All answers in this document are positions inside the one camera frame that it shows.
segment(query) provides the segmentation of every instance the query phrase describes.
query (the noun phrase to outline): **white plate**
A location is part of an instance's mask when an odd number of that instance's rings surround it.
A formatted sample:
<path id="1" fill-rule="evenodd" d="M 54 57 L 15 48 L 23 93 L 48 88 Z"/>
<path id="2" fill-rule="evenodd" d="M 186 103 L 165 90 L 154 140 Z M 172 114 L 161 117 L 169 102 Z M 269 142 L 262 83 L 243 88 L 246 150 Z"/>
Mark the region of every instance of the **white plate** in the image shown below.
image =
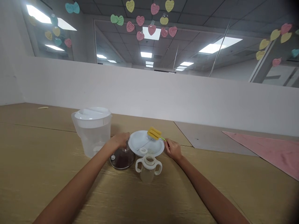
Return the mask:
<path id="1" fill-rule="evenodd" d="M 152 139 L 150 136 L 148 136 L 147 131 L 136 131 L 132 133 L 128 144 L 130 149 L 139 157 L 144 156 L 139 151 L 141 147 L 146 148 L 149 153 L 154 155 L 154 157 L 160 155 L 164 150 L 163 140 L 160 138 L 159 140 Z"/>

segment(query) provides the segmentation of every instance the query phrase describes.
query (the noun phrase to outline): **bottle handle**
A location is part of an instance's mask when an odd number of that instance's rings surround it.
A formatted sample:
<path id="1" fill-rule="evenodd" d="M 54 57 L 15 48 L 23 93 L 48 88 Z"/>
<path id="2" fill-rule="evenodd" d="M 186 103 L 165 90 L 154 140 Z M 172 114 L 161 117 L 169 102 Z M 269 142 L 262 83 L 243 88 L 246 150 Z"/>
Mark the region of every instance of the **bottle handle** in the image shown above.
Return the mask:
<path id="1" fill-rule="evenodd" d="M 162 163 L 158 160 L 156 160 L 157 165 L 160 165 L 159 170 L 155 171 L 155 175 L 158 176 L 160 175 L 161 171 L 162 171 Z"/>
<path id="2" fill-rule="evenodd" d="M 143 161 L 142 159 L 143 158 L 140 158 L 140 159 L 136 160 L 135 170 L 136 170 L 137 173 L 141 172 L 141 169 L 138 168 L 138 163 L 142 162 Z"/>

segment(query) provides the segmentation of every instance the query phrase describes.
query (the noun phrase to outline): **pitcher lid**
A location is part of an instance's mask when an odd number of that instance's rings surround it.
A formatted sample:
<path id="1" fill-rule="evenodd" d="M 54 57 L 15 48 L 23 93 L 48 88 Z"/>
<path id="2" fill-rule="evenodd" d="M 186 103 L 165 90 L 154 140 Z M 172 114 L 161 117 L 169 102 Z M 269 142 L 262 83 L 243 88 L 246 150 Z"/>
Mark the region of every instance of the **pitcher lid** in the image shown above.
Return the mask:
<path id="1" fill-rule="evenodd" d="M 104 107 L 84 108 L 75 113 L 75 118 L 79 120 L 97 120 L 111 115 L 110 110 Z"/>

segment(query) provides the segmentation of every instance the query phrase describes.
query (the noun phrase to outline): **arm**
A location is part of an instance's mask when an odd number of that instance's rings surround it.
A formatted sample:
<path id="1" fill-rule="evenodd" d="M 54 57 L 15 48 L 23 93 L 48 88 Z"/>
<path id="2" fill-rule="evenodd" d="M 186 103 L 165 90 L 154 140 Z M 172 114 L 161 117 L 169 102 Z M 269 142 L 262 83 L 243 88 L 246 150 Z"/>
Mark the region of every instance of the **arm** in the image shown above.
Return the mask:
<path id="1" fill-rule="evenodd" d="M 167 155 L 186 173 L 199 197 L 219 224 L 249 224 L 239 210 L 213 186 L 181 153 L 181 146 L 164 142 Z"/>
<path id="2" fill-rule="evenodd" d="M 34 223 L 70 223 L 107 159 L 120 147 L 126 147 L 129 133 L 112 137 L 73 177 L 36 218 Z"/>

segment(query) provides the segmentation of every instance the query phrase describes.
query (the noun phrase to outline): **yellow sponge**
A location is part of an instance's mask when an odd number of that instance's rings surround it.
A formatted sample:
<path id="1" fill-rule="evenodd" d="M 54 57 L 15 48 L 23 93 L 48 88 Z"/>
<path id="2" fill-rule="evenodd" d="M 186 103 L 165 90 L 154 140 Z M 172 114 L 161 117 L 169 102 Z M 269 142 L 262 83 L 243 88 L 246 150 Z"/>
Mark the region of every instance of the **yellow sponge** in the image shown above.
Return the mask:
<path id="1" fill-rule="evenodd" d="M 150 127 L 150 129 L 148 130 L 147 134 L 148 134 L 150 137 L 152 137 L 152 138 L 158 140 L 159 138 L 161 138 L 161 134 L 162 134 L 162 132 L 161 132 L 161 131 L 158 131 L 158 130 L 155 129 L 154 127 Z"/>

